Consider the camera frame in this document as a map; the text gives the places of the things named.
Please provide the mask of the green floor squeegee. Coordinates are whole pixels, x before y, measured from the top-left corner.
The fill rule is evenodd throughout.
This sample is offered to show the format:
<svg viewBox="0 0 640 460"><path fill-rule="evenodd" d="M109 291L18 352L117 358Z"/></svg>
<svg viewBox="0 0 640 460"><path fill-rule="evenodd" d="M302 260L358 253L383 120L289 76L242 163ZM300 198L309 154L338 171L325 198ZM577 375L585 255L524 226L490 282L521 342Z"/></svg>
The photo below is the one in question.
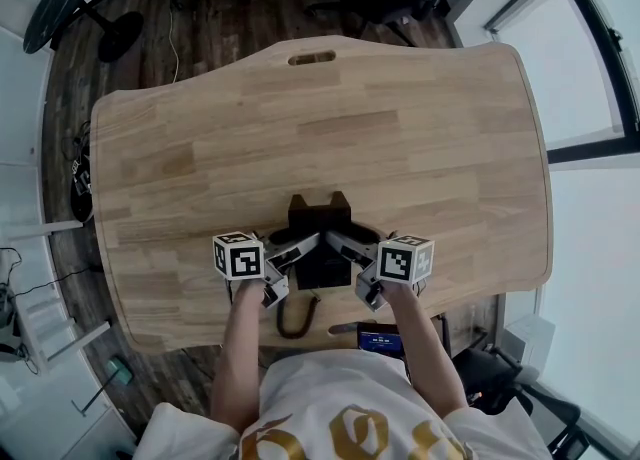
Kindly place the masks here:
<svg viewBox="0 0 640 460"><path fill-rule="evenodd" d="M74 409L83 417L87 415L88 410L93 406L99 396L103 394L105 389L112 383L122 386L131 384L134 375L129 366L119 357L111 357L106 364L107 380L100 386L99 390L91 397L91 399L82 407L78 406L75 401L71 401Z"/></svg>

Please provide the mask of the white shirt with gold print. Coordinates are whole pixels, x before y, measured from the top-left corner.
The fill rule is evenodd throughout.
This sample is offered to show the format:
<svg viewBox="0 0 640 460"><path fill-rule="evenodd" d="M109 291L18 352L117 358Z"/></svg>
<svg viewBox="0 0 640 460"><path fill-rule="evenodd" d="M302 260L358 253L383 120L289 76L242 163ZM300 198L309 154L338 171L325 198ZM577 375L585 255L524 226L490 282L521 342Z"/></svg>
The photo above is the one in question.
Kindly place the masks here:
<svg viewBox="0 0 640 460"><path fill-rule="evenodd" d="M552 460L519 402L445 418L402 361L362 350L285 358L267 371L244 432L162 403L133 460Z"/></svg>

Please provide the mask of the black device with lit screen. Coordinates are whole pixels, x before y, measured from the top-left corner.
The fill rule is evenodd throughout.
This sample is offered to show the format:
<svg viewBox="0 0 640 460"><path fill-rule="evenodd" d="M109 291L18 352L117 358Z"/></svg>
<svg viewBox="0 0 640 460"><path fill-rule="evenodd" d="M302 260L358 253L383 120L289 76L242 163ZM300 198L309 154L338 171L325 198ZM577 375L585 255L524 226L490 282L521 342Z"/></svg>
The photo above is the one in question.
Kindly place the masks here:
<svg viewBox="0 0 640 460"><path fill-rule="evenodd" d="M403 360L404 346L395 324L359 322L357 345L360 350Z"/></svg>

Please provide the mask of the person's right forearm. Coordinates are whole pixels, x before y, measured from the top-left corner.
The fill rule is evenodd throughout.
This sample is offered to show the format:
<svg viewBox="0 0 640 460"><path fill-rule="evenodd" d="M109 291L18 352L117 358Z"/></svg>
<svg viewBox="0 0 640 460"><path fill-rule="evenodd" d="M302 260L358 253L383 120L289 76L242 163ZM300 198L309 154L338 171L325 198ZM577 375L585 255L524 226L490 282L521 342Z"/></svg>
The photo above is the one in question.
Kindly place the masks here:
<svg viewBox="0 0 640 460"><path fill-rule="evenodd" d="M414 389L441 418L467 408L461 379L411 286L383 283L404 345Z"/></svg>

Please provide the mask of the white metal desk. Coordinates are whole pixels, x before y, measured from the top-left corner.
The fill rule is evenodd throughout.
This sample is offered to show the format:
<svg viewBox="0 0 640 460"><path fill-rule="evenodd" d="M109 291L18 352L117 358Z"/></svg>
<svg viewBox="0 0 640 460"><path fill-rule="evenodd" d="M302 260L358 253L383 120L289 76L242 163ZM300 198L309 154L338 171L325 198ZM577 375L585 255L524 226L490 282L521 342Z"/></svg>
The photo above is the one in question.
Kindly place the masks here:
<svg viewBox="0 0 640 460"><path fill-rule="evenodd" d="M59 284L81 272L59 274L53 267L49 238L79 229L77 220L47 222L42 210L40 176L34 166L0 162L0 268L28 358L47 373L74 358L111 328L107 320L82 329L69 315Z"/></svg>

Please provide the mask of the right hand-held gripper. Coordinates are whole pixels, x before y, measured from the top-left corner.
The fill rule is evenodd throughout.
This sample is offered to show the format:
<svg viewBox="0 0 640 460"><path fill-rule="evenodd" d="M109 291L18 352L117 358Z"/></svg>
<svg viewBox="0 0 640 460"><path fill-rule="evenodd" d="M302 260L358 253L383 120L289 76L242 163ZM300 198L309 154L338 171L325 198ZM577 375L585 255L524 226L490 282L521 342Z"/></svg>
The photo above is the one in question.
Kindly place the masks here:
<svg viewBox="0 0 640 460"><path fill-rule="evenodd" d="M362 268L356 295L370 310L386 305L382 282L409 285L420 295L431 276L435 242L404 235L381 242L377 230L356 222L340 223L326 231L326 243L339 255Z"/></svg>

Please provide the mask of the black window frame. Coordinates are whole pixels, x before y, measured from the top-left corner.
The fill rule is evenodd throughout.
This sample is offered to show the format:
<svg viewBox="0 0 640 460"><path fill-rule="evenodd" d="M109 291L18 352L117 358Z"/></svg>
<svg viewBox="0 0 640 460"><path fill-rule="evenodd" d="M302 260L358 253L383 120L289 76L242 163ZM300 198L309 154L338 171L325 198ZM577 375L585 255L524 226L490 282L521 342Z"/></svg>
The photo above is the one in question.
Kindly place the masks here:
<svg viewBox="0 0 640 460"><path fill-rule="evenodd" d="M553 168L640 157L640 0L509 0L483 28L528 64Z"/></svg>

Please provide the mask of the person's left forearm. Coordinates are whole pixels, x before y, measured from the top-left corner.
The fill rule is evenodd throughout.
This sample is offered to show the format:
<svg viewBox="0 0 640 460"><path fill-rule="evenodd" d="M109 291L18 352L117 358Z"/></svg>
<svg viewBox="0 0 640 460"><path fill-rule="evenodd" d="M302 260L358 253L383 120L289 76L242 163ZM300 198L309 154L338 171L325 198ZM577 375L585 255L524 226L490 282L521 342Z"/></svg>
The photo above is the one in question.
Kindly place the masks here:
<svg viewBox="0 0 640 460"><path fill-rule="evenodd" d="M259 415L259 321L263 286L242 281L227 321L211 392L211 418L239 434Z"/></svg>

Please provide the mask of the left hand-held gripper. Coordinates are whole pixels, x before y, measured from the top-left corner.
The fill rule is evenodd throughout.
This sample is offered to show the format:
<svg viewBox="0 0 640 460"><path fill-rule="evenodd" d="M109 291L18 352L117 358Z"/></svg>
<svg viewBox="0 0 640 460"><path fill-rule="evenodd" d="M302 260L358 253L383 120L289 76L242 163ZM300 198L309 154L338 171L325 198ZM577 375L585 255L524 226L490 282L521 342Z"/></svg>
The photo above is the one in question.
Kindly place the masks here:
<svg viewBox="0 0 640 460"><path fill-rule="evenodd" d="M289 294L286 269L320 244L320 233L285 228L268 238L269 259L264 243L254 236L236 231L212 238L214 265L223 277L230 300L232 282L261 280L264 283L262 305L277 306Z"/></svg>

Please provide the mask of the grey mesh office chair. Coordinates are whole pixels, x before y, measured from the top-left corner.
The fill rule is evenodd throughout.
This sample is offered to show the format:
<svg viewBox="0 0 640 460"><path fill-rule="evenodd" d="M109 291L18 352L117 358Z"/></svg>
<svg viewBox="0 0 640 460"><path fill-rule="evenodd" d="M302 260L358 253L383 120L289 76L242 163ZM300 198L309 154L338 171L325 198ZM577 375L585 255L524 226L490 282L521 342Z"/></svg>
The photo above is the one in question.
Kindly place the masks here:
<svg viewBox="0 0 640 460"><path fill-rule="evenodd" d="M581 409L526 383L525 367L500 348L467 348L453 358L453 364L471 407L497 415L516 401L530 417L550 417L554 436L547 448L553 460L580 460L589 448L589 439L578 426Z"/></svg>

